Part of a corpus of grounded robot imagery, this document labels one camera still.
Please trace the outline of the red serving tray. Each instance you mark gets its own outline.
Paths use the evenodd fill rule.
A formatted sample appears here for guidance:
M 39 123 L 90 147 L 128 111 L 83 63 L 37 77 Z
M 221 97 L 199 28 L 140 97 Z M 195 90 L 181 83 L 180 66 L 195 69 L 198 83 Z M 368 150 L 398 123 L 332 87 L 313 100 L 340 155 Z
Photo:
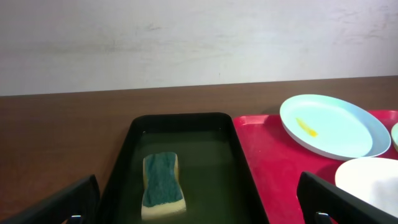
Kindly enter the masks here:
M 397 123 L 396 111 L 369 113 L 389 134 Z M 240 116 L 233 123 L 269 221 L 305 223 L 297 198 L 301 173 L 313 173 L 336 186 L 336 170 L 346 161 L 330 159 L 301 146 L 284 129 L 279 114 Z M 377 157 L 397 161 L 393 143 Z

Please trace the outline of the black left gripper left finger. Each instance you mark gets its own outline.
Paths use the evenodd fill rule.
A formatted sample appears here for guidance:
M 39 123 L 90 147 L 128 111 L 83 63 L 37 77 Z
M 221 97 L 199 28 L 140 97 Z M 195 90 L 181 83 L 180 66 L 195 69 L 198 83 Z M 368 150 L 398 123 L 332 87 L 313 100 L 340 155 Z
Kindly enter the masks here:
M 94 223 L 100 201 L 100 189 L 89 175 L 41 200 L 2 223 Z

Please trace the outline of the white plate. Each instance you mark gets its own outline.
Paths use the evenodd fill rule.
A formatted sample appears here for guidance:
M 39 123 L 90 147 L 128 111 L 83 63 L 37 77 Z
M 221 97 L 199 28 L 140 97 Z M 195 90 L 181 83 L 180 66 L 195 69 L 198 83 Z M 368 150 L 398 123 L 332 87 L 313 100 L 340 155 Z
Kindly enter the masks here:
M 340 189 L 397 216 L 397 161 L 364 157 L 344 162 L 335 173 Z

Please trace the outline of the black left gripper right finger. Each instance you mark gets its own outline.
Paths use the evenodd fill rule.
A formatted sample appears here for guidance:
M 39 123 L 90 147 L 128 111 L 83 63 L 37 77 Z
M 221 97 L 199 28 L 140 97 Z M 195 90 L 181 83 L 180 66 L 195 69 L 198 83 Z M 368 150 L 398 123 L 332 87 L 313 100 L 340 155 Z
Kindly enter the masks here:
M 297 198 L 305 223 L 390 224 L 397 218 L 339 189 L 310 172 L 302 172 Z

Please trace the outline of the light blue plate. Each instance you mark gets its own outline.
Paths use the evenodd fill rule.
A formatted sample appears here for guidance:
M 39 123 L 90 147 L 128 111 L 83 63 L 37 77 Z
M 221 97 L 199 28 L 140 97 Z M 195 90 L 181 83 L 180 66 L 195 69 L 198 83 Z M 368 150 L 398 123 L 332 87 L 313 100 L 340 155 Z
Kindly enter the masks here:
M 281 104 L 279 114 L 292 139 L 330 159 L 377 157 L 391 146 L 387 128 L 375 116 L 338 98 L 293 96 Z

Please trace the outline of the pale green plate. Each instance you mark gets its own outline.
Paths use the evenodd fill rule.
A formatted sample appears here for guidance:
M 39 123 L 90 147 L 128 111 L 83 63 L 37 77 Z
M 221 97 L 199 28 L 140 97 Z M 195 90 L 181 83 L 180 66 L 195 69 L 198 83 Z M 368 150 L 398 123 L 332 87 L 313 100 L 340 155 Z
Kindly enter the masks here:
M 393 127 L 391 129 L 391 139 L 392 139 L 392 143 L 394 145 L 394 149 L 396 151 L 398 151 L 398 123 L 393 125 Z

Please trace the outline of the green and yellow sponge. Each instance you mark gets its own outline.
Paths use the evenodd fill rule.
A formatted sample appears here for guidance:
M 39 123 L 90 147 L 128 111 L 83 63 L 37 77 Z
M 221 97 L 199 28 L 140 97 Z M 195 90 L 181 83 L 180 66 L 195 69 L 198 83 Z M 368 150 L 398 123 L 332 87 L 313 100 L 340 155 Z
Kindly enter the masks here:
M 141 218 L 155 220 L 187 211 L 179 182 L 178 155 L 174 152 L 150 154 L 142 162 L 144 193 Z

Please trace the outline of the black water tray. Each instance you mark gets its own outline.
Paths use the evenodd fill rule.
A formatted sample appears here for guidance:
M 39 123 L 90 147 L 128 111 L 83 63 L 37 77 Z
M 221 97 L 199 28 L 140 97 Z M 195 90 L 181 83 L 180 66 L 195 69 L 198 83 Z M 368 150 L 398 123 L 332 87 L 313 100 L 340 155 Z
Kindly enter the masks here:
M 141 223 L 143 160 L 174 152 L 187 211 L 164 223 L 267 223 L 231 117 L 224 113 L 134 119 L 103 192 L 97 223 Z

